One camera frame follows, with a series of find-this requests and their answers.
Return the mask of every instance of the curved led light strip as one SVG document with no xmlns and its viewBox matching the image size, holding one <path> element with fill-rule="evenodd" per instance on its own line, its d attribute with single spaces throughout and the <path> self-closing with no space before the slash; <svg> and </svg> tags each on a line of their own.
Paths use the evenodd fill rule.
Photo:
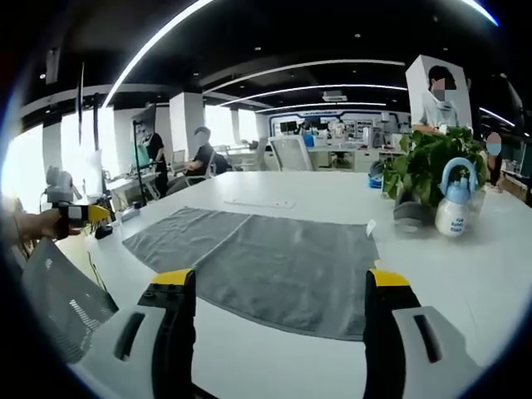
<svg viewBox="0 0 532 399">
<path fill-rule="evenodd" d="M 502 116 L 498 116 L 497 114 L 495 114 L 494 112 L 491 112 L 491 111 L 488 111 L 486 110 L 485 108 L 482 108 L 482 107 L 479 107 L 479 109 L 482 111 L 482 112 L 485 112 L 486 114 L 490 115 L 490 116 L 493 116 L 495 119 L 498 119 L 499 121 L 503 121 L 504 123 L 507 123 L 508 125 L 512 126 L 512 127 L 515 127 L 515 123 L 512 123 L 508 120 L 506 120 L 505 118 L 503 118 Z"/>
<path fill-rule="evenodd" d="M 328 64 L 383 64 L 383 65 L 396 65 L 399 67 L 405 66 L 404 62 L 399 61 L 387 61 L 387 60 L 355 60 L 355 59 L 339 59 L 339 60 L 323 60 L 323 61 L 313 61 L 313 62 L 304 62 L 301 64 L 293 64 L 293 65 L 287 65 L 287 66 L 281 66 L 279 68 L 274 69 L 268 69 L 267 71 L 261 71 L 257 73 L 252 73 L 251 75 L 242 76 L 238 79 L 234 79 L 233 81 L 228 81 L 225 83 L 222 83 L 219 86 L 213 87 L 212 89 L 208 89 L 203 92 L 203 94 L 210 93 L 212 91 L 216 91 L 218 89 L 222 89 L 227 86 L 234 85 L 236 83 L 239 83 L 241 81 L 247 81 L 248 79 L 253 79 L 254 77 L 269 75 L 270 73 L 275 72 L 281 72 L 281 71 L 288 71 L 290 69 L 298 69 L 298 68 L 304 68 L 304 67 L 315 67 L 316 65 L 328 65 Z"/>
<path fill-rule="evenodd" d="M 289 93 L 291 91 L 311 90 L 311 89 L 334 89 L 334 88 L 341 88 L 341 87 L 371 87 L 374 89 L 390 89 L 390 90 L 408 91 L 406 87 L 384 86 L 384 85 L 363 85 L 363 84 L 301 86 L 301 87 L 292 87 L 291 89 L 268 91 L 266 93 L 255 94 L 253 96 L 237 98 L 236 100 L 227 101 L 224 104 L 220 104 L 220 106 L 229 106 L 231 104 L 234 104 L 235 102 L 247 101 L 247 100 L 251 100 L 251 99 L 259 98 L 259 97 L 273 96 L 275 94 Z"/>
<path fill-rule="evenodd" d="M 126 69 L 120 74 L 118 79 L 116 80 L 115 84 L 111 88 L 111 91 L 109 91 L 109 94 L 106 97 L 106 100 L 103 102 L 102 107 L 106 108 L 109 105 L 109 102 L 113 98 L 113 96 L 116 93 L 116 90 L 118 87 L 122 84 L 122 82 L 127 78 L 127 76 L 131 73 L 133 68 L 136 66 L 136 64 L 139 63 L 139 61 L 142 59 L 142 57 L 160 40 L 162 39 L 166 33 L 174 29 L 177 25 L 182 23 L 186 18 L 190 17 L 195 12 L 198 12 L 201 8 L 205 7 L 209 3 L 213 2 L 214 0 L 198 0 L 194 4 L 188 6 L 185 10 L 177 14 L 175 17 L 173 17 L 166 25 L 164 25 L 142 48 L 139 50 L 139 52 L 136 53 L 136 55 L 133 57 L 133 59 L 130 61 L 129 64 L 127 64 Z"/>
<path fill-rule="evenodd" d="M 292 110 L 293 108 L 304 108 L 305 106 L 386 106 L 386 104 L 383 102 L 316 102 L 314 104 L 300 104 L 298 106 L 279 106 L 277 108 L 256 111 L 255 113 Z"/>
<path fill-rule="evenodd" d="M 484 17 L 486 17 L 490 22 L 492 22 L 496 27 L 499 26 L 499 23 L 497 20 L 486 11 L 485 8 L 483 8 L 479 3 L 475 2 L 474 0 L 461 0 L 464 4 L 467 4 L 469 7 L 473 8 L 478 13 L 482 14 Z"/>
</svg>

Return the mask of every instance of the bottle label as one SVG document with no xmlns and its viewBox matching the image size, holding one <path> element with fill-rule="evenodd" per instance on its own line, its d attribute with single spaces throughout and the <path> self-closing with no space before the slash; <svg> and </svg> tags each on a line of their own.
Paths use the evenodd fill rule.
<svg viewBox="0 0 532 399">
<path fill-rule="evenodd" d="M 456 218 L 451 222 L 451 231 L 453 233 L 460 233 L 464 230 L 464 218 Z"/>
</svg>

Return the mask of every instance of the human hand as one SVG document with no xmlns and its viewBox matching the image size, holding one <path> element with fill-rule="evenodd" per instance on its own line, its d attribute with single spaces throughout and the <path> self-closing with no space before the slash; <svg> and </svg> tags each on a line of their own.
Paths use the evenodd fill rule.
<svg viewBox="0 0 532 399">
<path fill-rule="evenodd" d="M 59 209 L 45 210 L 41 214 L 21 214 L 17 217 L 19 235 L 22 239 L 56 239 L 59 236 L 57 222 L 61 218 Z M 80 230 L 70 229 L 68 235 L 79 235 Z"/>
</svg>

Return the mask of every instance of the window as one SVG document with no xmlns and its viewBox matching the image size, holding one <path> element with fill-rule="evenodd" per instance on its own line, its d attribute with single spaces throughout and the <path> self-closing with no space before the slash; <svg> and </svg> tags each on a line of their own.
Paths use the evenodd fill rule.
<svg viewBox="0 0 532 399">
<path fill-rule="evenodd" d="M 74 184 L 81 192 L 85 159 L 94 152 L 94 120 L 92 111 L 83 111 L 81 146 L 79 146 L 77 114 L 65 115 L 61 121 L 61 158 L 63 170 L 72 175 Z M 115 141 L 115 117 L 112 108 L 98 111 L 98 136 L 101 148 L 101 166 L 109 170 L 111 177 L 119 173 Z"/>
<path fill-rule="evenodd" d="M 239 110 L 239 131 L 241 140 L 259 140 L 257 115 L 253 111 Z"/>
<path fill-rule="evenodd" d="M 231 110 L 224 106 L 205 106 L 205 122 L 210 129 L 211 145 L 234 144 Z"/>
<path fill-rule="evenodd" d="M 9 143 L 2 168 L 2 194 L 19 198 L 27 212 L 38 214 L 41 194 L 46 187 L 42 125 L 39 125 Z"/>
</svg>

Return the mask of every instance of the mesh chair back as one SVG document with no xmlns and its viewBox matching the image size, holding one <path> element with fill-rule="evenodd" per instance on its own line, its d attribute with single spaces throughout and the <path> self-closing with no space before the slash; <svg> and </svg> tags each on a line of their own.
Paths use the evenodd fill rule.
<svg viewBox="0 0 532 399">
<path fill-rule="evenodd" d="M 279 170 L 313 170 L 307 146 L 300 135 L 282 135 L 269 139 Z"/>
<path fill-rule="evenodd" d="M 268 144 L 268 137 L 262 137 L 259 139 L 259 145 L 257 145 L 257 158 L 255 164 L 259 170 L 264 170 L 264 154 L 266 152 L 266 145 Z"/>
<path fill-rule="evenodd" d="M 108 293 L 43 239 L 27 261 L 22 285 L 37 318 L 68 363 L 78 362 L 91 337 L 118 309 Z"/>
</svg>

